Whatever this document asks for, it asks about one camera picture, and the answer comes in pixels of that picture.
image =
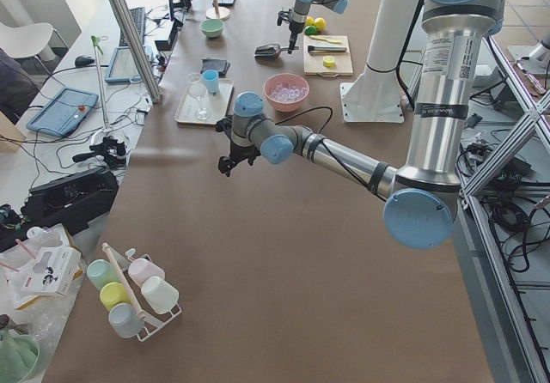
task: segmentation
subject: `black napkin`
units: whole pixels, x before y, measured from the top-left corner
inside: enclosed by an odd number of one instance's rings
[[[225,59],[205,58],[200,73],[202,74],[206,70],[216,70],[220,76],[225,76],[230,66],[231,63],[228,63]]]

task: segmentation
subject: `bowl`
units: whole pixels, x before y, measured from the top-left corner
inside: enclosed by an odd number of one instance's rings
[[[204,20],[200,23],[200,30],[208,38],[217,38],[223,32],[223,21],[217,19]]]
[[[289,92],[296,92],[296,90],[298,90],[299,96],[297,98],[289,97],[288,101],[282,101],[284,97],[273,96],[273,91],[276,88],[287,88]],[[269,105],[276,111],[293,112],[301,108],[303,102],[308,98],[309,84],[301,76],[297,76],[296,74],[277,74],[264,82],[264,94],[266,95]]]

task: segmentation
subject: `pink bowl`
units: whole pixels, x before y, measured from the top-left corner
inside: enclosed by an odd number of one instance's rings
[[[299,100],[296,100],[296,101],[292,101],[292,102],[275,101],[272,97],[270,97],[270,95],[273,89],[279,83],[284,84],[285,87],[291,87],[295,85],[298,88],[306,88],[308,91],[303,97],[301,97]],[[290,74],[290,73],[277,74],[275,76],[268,78],[266,82],[264,82],[264,94],[266,95],[266,99],[269,102],[269,105],[272,106],[275,110],[280,112],[292,112],[302,107],[303,102],[306,100],[306,98],[308,98],[309,85],[306,80],[304,80],[302,77],[297,76],[295,74]]]

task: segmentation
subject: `pink stick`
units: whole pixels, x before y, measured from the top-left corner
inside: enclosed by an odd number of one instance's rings
[[[25,246],[25,244],[24,244],[21,240],[15,239],[15,242],[16,242],[19,246],[23,247],[23,250],[25,250],[25,251],[28,253],[29,256],[31,256],[33,259],[36,259],[36,256],[34,255],[34,253],[31,252],[31,251],[28,249],[28,247]]]
[[[4,263],[2,260],[0,260],[0,265],[1,265],[2,267],[5,267],[6,269],[13,270],[13,271],[15,271],[15,272],[17,272],[17,273],[19,272],[19,270],[17,270],[14,266],[9,265],[9,264],[7,264],[7,263]]]

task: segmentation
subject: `white chair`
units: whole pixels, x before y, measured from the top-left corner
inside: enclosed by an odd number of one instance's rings
[[[40,65],[42,65],[42,68],[44,68],[48,74],[51,74],[38,54],[46,48],[53,33],[55,33],[61,42],[63,42],[64,46],[69,49],[63,37],[61,37],[52,24],[48,22],[39,22],[15,28],[7,27],[0,22],[0,48],[13,59],[35,58]]]

